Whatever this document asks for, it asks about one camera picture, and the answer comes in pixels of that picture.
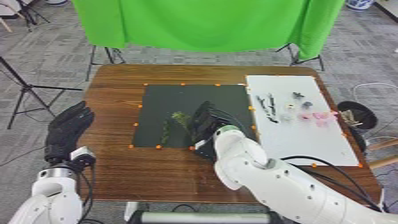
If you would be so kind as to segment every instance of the light stand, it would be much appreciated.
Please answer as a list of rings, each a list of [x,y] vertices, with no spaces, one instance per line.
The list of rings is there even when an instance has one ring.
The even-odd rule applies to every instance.
[[[11,116],[11,120],[9,120],[9,126],[8,126],[8,129],[11,129],[17,115],[22,114],[22,113],[27,113],[27,112],[33,112],[33,111],[38,111],[38,110],[47,110],[49,113],[52,114],[52,116],[56,117],[56,114],[54,114],[54,112],[50,110],[50,107],[52,107],[54,102],[59,99],[63,93],[66,92],[66,90],[73,90],[73,91],[84,91],[84,90],[82,89],[77,89],[77,88],[65,88],[65,87],[56,87],[56,86],[36,86],[36,85],[29,84],[25,82],[25,80],[22,79],[22,76],[18,75],[18,73],[17,73],[17,71],[15,71],[15,69],[13,69],[11,65],[9,65],[4,57],[0,57],[0,64],[4,64],[4,67],[9,70],[11,75],[17,78],[17,81],[18,81],[20,86],[22,86],[22,93],[20,93],[20,97],[18,97],[15,112],[13,112],[13,116]],[[57,90],[61,90],[57,96],[54,97],[54,100],[52,100],[52,102],[49,104],[45,103],[45,101],[43,101],[38,93],[34,92],[34,88],[38,88],[38,89],[57,89]],[[24,100],[24,96],[25,96],[27,93],[33,95],[33,97],[38,100],[38,102],[40,102],[40,104],[41,104],[43,107],[41,108],[36,108],[36,109],[31,109],[31,110],[25,110],[25,111],[20,111],[22,100]]]
[[[29,27],[29,31],[31,31],[31,24],[38,25],[36,19],[33,17],[33,14],[29,12],[29,10],[34,12],[36,16],[41,17],[41,19],[50,23],[47,17],[40,14],[40,12],[33,9],[33,7],[29,6],[29,4],[24,2],[24,0],[17,0],[20,7],[22,7],[22,14],[25,16],[25,21],[27,21],[27,27]]]

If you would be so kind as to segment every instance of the green backdrop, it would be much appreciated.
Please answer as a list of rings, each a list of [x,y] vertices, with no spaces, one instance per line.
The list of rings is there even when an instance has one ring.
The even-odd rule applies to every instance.
[[[319,56],[345,0],[73,0],[91,44]]]

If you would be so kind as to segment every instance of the wooden tabletop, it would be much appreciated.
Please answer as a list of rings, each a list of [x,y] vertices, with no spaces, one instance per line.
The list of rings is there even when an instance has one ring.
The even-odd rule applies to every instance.
[[[86,94],[97,120],[81,140],[97,153],[97,199],[118,201],[256,203],[246,188],[228,189],[216,176],[214,164],[189,149],[130,148],[144,83],[237,84],[248,74],[312,75],[336,110],[331,95],[313,69],[301,67],[185,66],[185,65],[105,65],[100,68]],[[343,125],[349,141],[363,164],[343,170],[379,202],[381,186],[367,165],[354,138]],[[354,187],[329,167],[313,168]]]

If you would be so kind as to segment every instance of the white paper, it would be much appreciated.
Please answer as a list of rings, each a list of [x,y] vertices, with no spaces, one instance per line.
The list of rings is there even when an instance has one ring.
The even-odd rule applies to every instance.
[[[313,76],[248,76],[248,93],[251,96],[251,105],[255,107],[255,120],[260,132],[260,143],[274,158],[306,155],[319,157],[338,166],[358,166],[359,161],[352,146],[343,136],[343,130],[336,120],[328,122],[322,127],[317,125],[317,119],[301,119],[301,114],[331,112],[328,101],[320,92]],[[294,92],[304,95],[303,100],[294,99]],[[276,99],[276,118],[280,123],[272,123],[256,96],[265,99],[269,105],[269,94]],[[313,103],[310,110],[303,108],[304,102]],[[292,121],[281,121],[281,115],[292,117]],[[296,159],[297,165],[312,165],[317,161]]]

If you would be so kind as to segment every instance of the dark green mat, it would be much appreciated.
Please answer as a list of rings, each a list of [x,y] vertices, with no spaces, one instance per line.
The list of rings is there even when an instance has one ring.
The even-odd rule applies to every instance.
[[[184,126],[171,119],[173,113],[182,111],[192,115],[203,102],[210,101],[217,109],[224,110],[239,119],[246,128],[248,137],[256,139],[253,126],[253,115],[249,111],[249,96],[246,87],[226,86],[148,86],[143,97],[143,110],[139,116],[139,128],[134,136],[136,147],[155,147],[162,144],[164,123],[169,120],[169,140],[164,147],[192,146],[192,140]]]

